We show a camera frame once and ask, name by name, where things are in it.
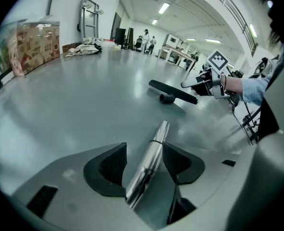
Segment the light blue sleeve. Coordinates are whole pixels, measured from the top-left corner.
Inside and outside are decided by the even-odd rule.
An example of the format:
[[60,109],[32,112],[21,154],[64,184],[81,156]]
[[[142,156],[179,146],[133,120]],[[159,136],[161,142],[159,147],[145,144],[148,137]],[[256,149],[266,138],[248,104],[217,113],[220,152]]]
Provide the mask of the light blue sleeve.
[[240,99],[247,103],[254,103],[261,106],[264,92],[272,77],[272,73],[261,79],[242,79],[243,94]]

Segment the white cloth pile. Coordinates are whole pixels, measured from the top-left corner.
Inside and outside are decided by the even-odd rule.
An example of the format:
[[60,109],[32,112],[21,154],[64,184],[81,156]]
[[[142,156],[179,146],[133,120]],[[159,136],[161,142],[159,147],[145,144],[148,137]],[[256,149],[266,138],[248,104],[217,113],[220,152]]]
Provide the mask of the white cloth pile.
[[69,49],[67,56],[91,55],[98,51],[93,45],[80,44],[78,47]]

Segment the ceiling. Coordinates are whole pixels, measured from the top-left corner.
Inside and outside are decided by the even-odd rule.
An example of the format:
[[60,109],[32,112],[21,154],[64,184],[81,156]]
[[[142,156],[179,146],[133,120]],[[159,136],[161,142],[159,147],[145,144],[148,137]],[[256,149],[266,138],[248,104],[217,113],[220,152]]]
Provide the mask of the ceiling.
[[[189,42],[208,56],[219,49],[234,64],[243,52],[242,47],[221,15],[205,0],[122,0],[125,9],[132,11],[135,20],[152,24],[185,39],[195,38]],[[168,9],[159,14],[161,6],[167,2]],[[210,43],[205,39],[217,39],[221,44]]]

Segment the gray floor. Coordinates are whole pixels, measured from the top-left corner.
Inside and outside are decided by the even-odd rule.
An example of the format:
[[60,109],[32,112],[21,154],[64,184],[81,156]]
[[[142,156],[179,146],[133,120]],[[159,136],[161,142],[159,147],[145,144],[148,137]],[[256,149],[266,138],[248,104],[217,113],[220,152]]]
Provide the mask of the gray floor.
[[226,100],[162,105],[148,85],[180,88],[185,75],[155,57],[106,49],[11,80],[0,90],[0,188],[12,194],[50,162],[107,144],[127,142],[128,157],[138,156],[162,120],[171,124],[169,142],[240,153],[247,138]]

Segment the chrome pipe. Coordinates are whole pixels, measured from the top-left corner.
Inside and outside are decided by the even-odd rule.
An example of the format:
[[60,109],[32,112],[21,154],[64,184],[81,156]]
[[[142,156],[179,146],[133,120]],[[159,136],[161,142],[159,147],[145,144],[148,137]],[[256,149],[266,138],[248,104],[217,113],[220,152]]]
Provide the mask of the chrome pipe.
[[142,157],[134,177],[126,188],[126,202],[135,208],[162,161],[162,143],[166,140],[170,124],[160,123],[159,128]]

